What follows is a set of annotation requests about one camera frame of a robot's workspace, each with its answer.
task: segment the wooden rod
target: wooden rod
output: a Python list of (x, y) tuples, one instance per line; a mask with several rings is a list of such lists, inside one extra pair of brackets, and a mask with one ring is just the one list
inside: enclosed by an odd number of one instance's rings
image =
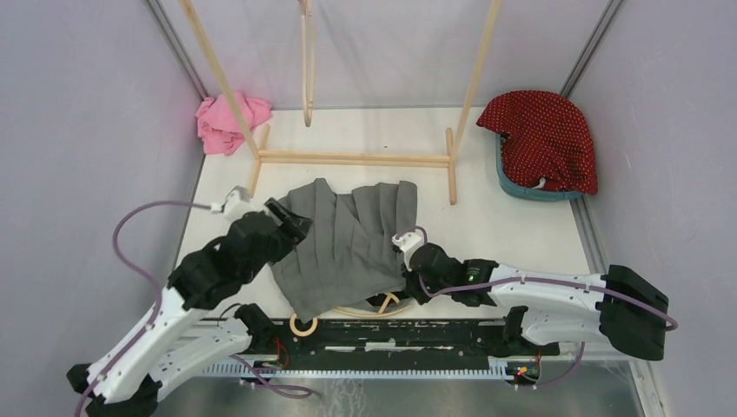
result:
[(481, 70), (483, 70), (483, 64), (486, 61), (486, 53), (488, 51), (488, 44), (491, 41), (491, 34), (494, 32), (494, 25), (496, 23), (496, 17), (499, 15), (499, 9), (501, 7), (501, 0), (491, 0), (491, 4), (488, 6), (488, 14), (486, 16), (486, 23), (484, 24), (483, 34), (481, 35), (481, 43), (479, 44), (479, 51), (476, 54), (476, 64), (474, 66), (474, 74), (471, 76), (471, 84), (468, 85), (468, 91), (466, 92), (466, 100), (463, 102), (463, 111), (461, 112), (461, 120), (458, 121), (458, 129), (455, 130), (453, 138), (453, 152), (451, 152), (450, 159), (455, 162), (458, 156), (458, 148), (461, 147), (461, 139), (463, 139), (463, 132), (466, 130), (466, 123), (468, 123), (468, 112), (471, 110), (471, 104), (474, 102), (476, 95), (476, 89), (479, 86), (479, 79), (481, 78)]
[[(271, 131), (271, 125), (268, 123), (264, 124), (262, 130), (263, 132), (261, 134), (261, 142), (259, 143), (259, 147), (261, 149), (266, 149), (266, 143), (269, 141), (269, 132)], [(254, 161), (253, 171), (251, 172), (251, 179), (249, 181), (249, 195), (251, 197), (253, 197), (254, 194), (256, 193), (256, 185), (258, 185), (258, 176), (261, 174), (261, 165), (262, 165), (261, 158), (256, 158), (256, 160)]]
[(238, 122), (238, 127), (241, 128), (243, 138), (249, 145), (254, 158), (258, 159), (258, 148), (256, 147), (256, 141), (254, 140), (253, 135), (251, 135), (250, 126), (243, 118), (243, 113), (241, 113), (241, 109), (238, 107), (236, 97), (233, 96), (233, 90), (230, 88), (228, 78), (225, 77), (225, 73), (222, 71), (220, 62), (217, 60), (217, 56), (215, 55), (215, 51), (212, 49), (212, 45), (209, 42), (207, 34), (205, 34), (203, 23), (200, 22), (200, 17), (197, 15), (195, 7), (192, 6), (191, 0), (179, 0), (179, 5), (182, 6), (182, 11), (184, 12), (184, 15), (187, 16), (189, 26), (191, 26), (192, 31), (195, 32), (195, 37), (200, 43), (200, 49), (203, 50), (203, 54), (205, 55), (205, 59), (207, 59), (210, 70), (212, 70), (212, 74), (220, 85), (220, 89), (225, 95), (225, 99), (228, 101), (230, 111), (233, 112), (233, 116)]
[(335, 159), (350, 160), (356, 162), (366, 161), (395, 161), (395, 162), (432, 162), (442, 163), (445, 166), (450, 161), (449, 156), (445, 155), (401, 155), (401, 154), (363, 154), (357, 152), (309, 152), (297, 150), (266, 150), (262, 149), (258, 152), (261, 158), (288, 158), (309, 161), (311, 159)]
[(447, 168), (448, 162), (420, 162), (420, 161), (377, 161), (365, 160), (358, 161), (356, 159), (303, 159), (288, 157), (262, 156), (262, 163), (304, 163), (314, 165), (365, 165), (365, 166), (381, 166), (381, 167), (413, 167), (413, 168)]
[[(448, 149), (448, 155), (453, 152), (453, 130), (445, 129), (445, 144)], [(452, 159), (448, 163), (448, 192), (450, 193), (450, 205), (454, 206), (458, 202), (458, 191), (455, 187), (455, 161)]]
[(302, 112), (304, 125), (309, 127), (312, 125), (312, 110), (315, 107), (315, 23), (312, 18), (312, 0), (299, 0), (299, 3), (302, 14)]

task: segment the white floor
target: white floor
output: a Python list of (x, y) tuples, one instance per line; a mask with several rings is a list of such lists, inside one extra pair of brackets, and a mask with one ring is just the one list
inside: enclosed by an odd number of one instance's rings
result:
[[(316, 110), (312, 127), (303, 124), (302, 111), (277, 111), (268, 149), (445, 154), (445, 128), (455, 130), (460, 109), (345, 109)], [(446, 169), (265, 164), (255, 202), (280, 198), (287, 191), (324, 177), (337, 193), (377, 182), (417, 184), (417, 223), (430, 241), (460, 260), (487, 258), (525, 269), (562, 274), (588, 272), (581, 240), (568, 202), (529, 202), (504, 194), (495, 171), (491, 132), (475, 126), (481, 109), (472, 109), (457, 164), (458, 203), (448, 203)], [(221, 202), (236, 185), (249, 180), (252, 156), (242, 146), (232, 156), (208, 156), (196, 191), (196, 202)], [(181, 258), (224, 235), (228, 223), (203, 210), (192, 212), (185, 231)], [(272, 318), (286, 318), (292, 307), (274, 283), (269, 268), (241, 292), (216, 308), (211, 316), (234, 302), (255, 302)], [(439, 297), (395, 318), (502, 317), (500, 308), (466, 308)], [(323, 318), (348, 318), (328, 312)]]

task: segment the white robotic arm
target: white robotic arm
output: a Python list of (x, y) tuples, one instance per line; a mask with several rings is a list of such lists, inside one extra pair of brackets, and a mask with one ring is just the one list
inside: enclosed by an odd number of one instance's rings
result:
[(663, 358), (668, 299), (629, 268), (558, 275), (483, 259), (460, 262), (413, 232), (393, 243), (404, 255), (408, 295), (420, 303), (450, 294), (470, 307), (509, 308), (507, 334), (521, 338), (510, 343), (603, 341), (641, 359)]
[(148, 416), (159, 401), (188, 378), (252, 344), (271, 337), (269, 318), (255, 304), (241, 306), (218, 329), (169, 352), (171, 345), (220, 302), (253, 281), (261, 268), (280, 261), (304, 240), (312, 224), (269, 199), (265, 211), (251, 208), (237, 190), (220, 209), (234, 220), (225, 236), (186, 255), (146, 315), (102, 359), (71, 368), (67, 378), (92, 399), (94, 416)]

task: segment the teal bin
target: teal bin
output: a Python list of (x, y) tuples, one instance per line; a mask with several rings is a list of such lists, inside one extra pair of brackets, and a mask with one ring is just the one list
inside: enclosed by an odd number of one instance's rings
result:
[(564, 200), (573, 200), (583, 195), (580, 191), (545, 191), (542, 189), (528, 189), (522, 187), (509, 180), (504, 174), (504, 166), (501, 163), (501, 141), (499, 135), (496, 135), (496, 174), (499, 176), (499, 185), (505, 193), (526, 200), (536, 200), (538, 202), (561, 202)]

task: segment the pink towel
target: pink towel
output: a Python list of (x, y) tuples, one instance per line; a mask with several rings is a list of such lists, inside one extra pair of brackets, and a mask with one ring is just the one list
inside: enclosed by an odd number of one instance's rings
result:
[[(240, 91), (234, 91), (236, 103), (251, 131), (271, 117), (271, 104), (260, 98), (248, 98)], [(221, 94), (217, 100), (208, 97), (195, 113), (197, 135), (203, 139), (206, 154), (233, 155), (241, 143), (245, 142), (228, 100)]]

